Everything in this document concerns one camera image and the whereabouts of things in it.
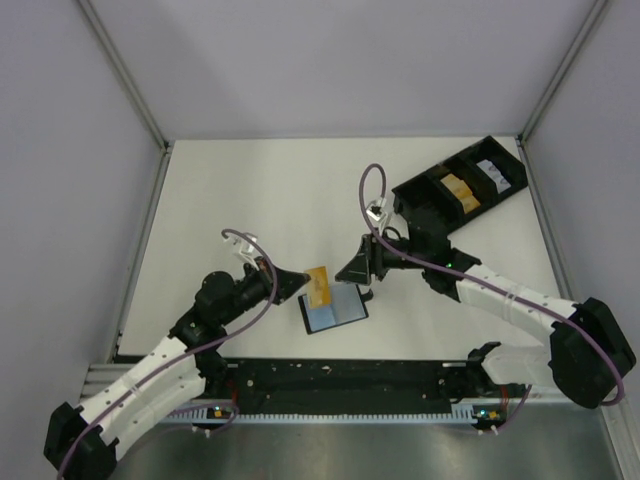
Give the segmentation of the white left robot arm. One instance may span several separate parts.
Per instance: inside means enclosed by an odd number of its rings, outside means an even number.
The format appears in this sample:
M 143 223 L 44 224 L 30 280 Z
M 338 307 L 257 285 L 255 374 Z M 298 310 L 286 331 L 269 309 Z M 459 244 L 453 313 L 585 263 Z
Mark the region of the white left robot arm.
M 44 456 L 58 478 L 108 478 L 168 414 L 225 383 L 228 366 L 218 349 L 232 337 L 227 325 L 257 305 L 285 302 L 311 279 L 264 257 L 243 270 L 241 279 L 224 271 L 207 275 L 193 305 L 149 354 L 94 396 L 54 410 Z

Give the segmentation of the black leather card holder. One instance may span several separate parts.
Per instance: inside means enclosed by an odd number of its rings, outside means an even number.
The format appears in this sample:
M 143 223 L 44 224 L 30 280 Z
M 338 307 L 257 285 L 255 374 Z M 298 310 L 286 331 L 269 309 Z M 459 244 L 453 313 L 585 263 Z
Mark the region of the black leather card holder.
M 302 321 L 308 335 L 367 319 L 367 303 L 374 298 L 372 290 L 362 291 L 359 285 L 338 283 L 330 286 L 331 303 L 312 308 L 308 295 L 298 297 Z

